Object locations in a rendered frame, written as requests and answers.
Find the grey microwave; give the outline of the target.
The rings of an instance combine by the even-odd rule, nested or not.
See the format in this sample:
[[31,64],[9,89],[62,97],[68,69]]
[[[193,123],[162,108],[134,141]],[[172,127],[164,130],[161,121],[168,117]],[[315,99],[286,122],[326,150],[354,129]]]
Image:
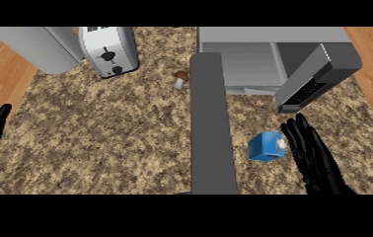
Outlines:
[[226,95],[271,95],[298,112],[360,70],[341,27],[199,27],[198,60]]

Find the brown mushroom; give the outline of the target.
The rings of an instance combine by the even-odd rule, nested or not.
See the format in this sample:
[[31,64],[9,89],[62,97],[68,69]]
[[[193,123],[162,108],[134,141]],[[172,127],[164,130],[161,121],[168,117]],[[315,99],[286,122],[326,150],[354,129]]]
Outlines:
[[177,90],[180,90],[184,86],[184,82],[187,81],[187,73],[180,70],[175,73],[175,78],[177,78],[177,81],[175,81],[174,87]]

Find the grey microwave door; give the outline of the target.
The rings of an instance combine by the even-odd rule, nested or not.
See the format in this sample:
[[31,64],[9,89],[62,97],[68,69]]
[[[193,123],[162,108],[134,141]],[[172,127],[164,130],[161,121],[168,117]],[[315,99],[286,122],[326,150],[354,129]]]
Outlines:
[[192,193],[236,195],[236,169],[223,81],[221,55],[190,58]]

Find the pale grey appliance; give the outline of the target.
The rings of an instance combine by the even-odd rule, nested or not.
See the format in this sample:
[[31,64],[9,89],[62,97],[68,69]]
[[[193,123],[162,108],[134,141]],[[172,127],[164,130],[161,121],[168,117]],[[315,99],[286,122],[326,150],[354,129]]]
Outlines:
[[0,40],[47,74],[68,72],[84,58],[72,27],[0,27]]

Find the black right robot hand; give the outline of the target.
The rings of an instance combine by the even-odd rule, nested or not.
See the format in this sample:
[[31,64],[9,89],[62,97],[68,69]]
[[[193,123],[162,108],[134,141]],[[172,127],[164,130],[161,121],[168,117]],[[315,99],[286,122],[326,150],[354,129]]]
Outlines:
[[314,196],[355,196],[345,184],[339,167],[324,142],[302,114],[282,124],[307,193]]

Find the blue milk carton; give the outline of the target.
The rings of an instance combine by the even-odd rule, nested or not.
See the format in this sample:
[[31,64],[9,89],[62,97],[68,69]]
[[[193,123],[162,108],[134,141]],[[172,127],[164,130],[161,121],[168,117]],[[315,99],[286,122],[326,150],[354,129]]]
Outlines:
[[262,131],[248,141],[248,159],[270,162],[286,156],[286,142],[277,130]]

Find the silver toaster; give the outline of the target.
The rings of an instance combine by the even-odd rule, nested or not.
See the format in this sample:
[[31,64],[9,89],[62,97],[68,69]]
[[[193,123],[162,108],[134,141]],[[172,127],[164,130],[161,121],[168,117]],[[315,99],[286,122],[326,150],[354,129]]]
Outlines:
[[137,70],[140,61],[131,27],[80,27],[84,57],[106,79]]

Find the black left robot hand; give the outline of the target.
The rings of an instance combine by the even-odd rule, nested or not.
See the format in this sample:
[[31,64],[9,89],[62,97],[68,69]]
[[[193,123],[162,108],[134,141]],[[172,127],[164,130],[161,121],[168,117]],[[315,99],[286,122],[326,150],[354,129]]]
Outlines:
[[4,104],[0,107],[0,138],[1,138],[1,135],[3,135],[6,119],[7,119],[7,116],[9,116],[10,112],[12,112],[12,104]]

